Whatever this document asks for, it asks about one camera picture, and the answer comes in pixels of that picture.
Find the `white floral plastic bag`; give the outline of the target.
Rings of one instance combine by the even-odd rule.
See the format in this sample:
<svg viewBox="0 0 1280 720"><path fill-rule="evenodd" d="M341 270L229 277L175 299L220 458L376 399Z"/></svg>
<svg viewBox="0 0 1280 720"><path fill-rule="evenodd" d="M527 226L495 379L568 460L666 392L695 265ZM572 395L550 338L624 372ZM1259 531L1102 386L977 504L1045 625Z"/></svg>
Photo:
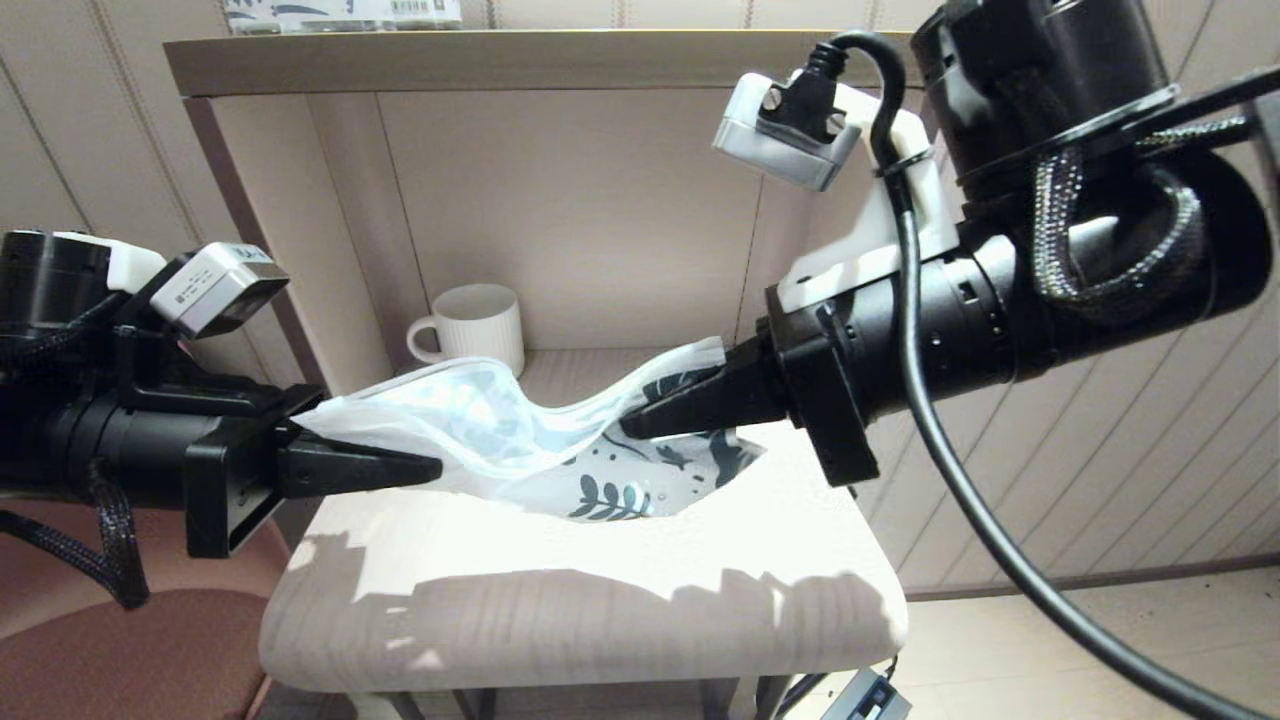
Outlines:
<svg viewBox="0 0 1280 720"><path fill-rule="evenodd" d="M462 357L320 402L294 421L324 439L434 457L431 488L577 523L671 518L765 448L735 429L627 436L620 421L724 363L717 337L668 350L575 404L548 407L495 359Z"/></svg>

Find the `white ribbed ceramic mug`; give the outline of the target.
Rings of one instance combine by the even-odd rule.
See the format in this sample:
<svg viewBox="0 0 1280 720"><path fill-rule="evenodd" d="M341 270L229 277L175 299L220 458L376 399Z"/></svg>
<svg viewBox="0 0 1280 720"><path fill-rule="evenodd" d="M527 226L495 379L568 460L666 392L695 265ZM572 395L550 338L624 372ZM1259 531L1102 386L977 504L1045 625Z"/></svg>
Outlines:
<svg viewBox="0 0 1280 720"><path fill-rule="evenodd" d="M518 296L500 284L466 284L440 293L431 313L410 324L406 348L428 365L462 357L489 357L513 375L525 369Z"/></svg>

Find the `reddish brown chair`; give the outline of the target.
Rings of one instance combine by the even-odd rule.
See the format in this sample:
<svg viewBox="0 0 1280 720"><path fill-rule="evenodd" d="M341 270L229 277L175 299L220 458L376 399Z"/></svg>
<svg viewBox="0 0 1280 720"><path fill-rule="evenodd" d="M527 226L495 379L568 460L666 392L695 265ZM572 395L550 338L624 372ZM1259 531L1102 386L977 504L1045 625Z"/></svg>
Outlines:
<svg viewBox="0 0 1280 720"><path fill-rule="evenodd" d="M252 720L259 632L291 551L274 521L229 559L192 559L186 519L134 511L148 602L123 609L0 533L0 720Z"/></svg>

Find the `light wooden desk with shelf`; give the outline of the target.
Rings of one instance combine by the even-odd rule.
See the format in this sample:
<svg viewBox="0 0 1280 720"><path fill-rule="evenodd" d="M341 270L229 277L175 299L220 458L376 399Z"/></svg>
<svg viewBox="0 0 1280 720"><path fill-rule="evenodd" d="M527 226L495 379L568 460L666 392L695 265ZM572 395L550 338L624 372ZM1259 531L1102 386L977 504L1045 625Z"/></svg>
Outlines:
<svg viewBox="0 0 1280 720"><path fill-rule="evenodd" d="M335 395L410 368L408 323L449 287L507 284L524 383L570 401L657 351L742 338L809 211L860 197L730 164L710 137L745 70L799 32L532 31L174 41L166 63L238 234L293 275L250 346ZM301 691L415 693L650 682L758 684L890 657L908 603L801 432L669 520L609 527L425 489L311 518L260 635Z"/></svg>

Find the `patterned package with barcode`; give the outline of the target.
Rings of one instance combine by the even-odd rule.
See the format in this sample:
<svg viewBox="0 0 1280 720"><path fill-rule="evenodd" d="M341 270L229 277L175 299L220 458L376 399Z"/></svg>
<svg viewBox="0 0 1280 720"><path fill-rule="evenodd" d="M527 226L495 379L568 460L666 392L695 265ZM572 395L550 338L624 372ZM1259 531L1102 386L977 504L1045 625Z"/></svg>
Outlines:
<svg viewBox="0 0 1280 720"><path fill-rule="evenodd" d="M460 0L223 0L237 36L461 29Z"/></svg>

